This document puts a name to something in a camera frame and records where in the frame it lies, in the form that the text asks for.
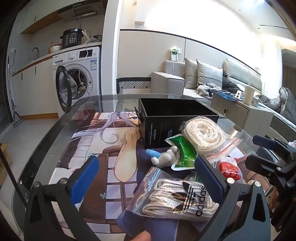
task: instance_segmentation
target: floor mop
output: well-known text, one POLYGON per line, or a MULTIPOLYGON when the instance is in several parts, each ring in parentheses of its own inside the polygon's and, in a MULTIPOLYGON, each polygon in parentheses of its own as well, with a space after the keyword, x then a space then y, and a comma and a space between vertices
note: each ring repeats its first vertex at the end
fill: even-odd
POLYGON ((9 72, 9 56, 8 56, 8 87, 9 87, 9 94, 10 94, 11 105, 12 105, 12 109, 13 109, 13 122, 14 122, 13 128, 15 128, 18 124, 22 123, 24 121, 24 119, 22 119, 19 116, 18 112, 15 110, 17 106, 15 105, 15 103, 14 103, 14 101, 12 99, 12 96, 11 96, 9 74, 10 74, 10 72, 9 72))

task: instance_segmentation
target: coiled white rope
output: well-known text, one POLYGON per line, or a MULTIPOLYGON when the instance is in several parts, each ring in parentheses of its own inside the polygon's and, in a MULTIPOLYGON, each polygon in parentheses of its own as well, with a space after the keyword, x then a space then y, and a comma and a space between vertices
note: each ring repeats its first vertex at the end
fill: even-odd
POLYGON ((215 153, 226 140, 224 131, 204 117, 189 121, 183 135, 201 155, 215 153))
POLYGON ((160 179, 154 190, 149 195, 150 203, 142 209, 143 213, 152 217, 204 222, 209 221, 219 207, 202 183, 160 179), (189 184, 188 191, 184 189, 183 182, 189 184))

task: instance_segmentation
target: anime character hand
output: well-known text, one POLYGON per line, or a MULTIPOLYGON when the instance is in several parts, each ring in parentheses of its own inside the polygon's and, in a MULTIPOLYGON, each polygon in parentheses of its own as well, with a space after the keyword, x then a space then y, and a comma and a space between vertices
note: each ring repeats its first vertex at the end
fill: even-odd
POLYGON ((147 231, 141 232, 131 241, 151 241, 151 235, 147 231))
POLYGON ((136 143, 140 139, 140 132, 138 128, 132 128, 125 132, 127 143, 136 143))

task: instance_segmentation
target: washing machine label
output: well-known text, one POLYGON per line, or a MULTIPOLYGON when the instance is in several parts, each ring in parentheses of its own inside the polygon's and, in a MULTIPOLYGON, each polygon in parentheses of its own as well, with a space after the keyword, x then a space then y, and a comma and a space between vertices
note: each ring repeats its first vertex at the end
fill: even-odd
POLYGON ((96 59, 91 60, 91 70, 96 70, 96 59))

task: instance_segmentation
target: anime desk mat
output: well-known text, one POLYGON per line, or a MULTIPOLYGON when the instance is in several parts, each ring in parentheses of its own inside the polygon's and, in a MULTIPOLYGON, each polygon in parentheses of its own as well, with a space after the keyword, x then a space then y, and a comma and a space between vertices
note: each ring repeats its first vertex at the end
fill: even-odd
MULTIPOLYGON (((207 222, 147 218, 126 210, 152 166, 143 146, 135 112, 87 113, 49 183, 70 177, 89 156, 95 155, 100 164, 98 173, 82 202, 75 206, 100 240, 131 240, 144 230, 151 234, 152 241, 195 240, 207 222)), ((191 173, 170 167, 162 170, 181 179, 191 173)), ((53 206, 63 231, 73 237, 57 203, 53 202, 53 206)))

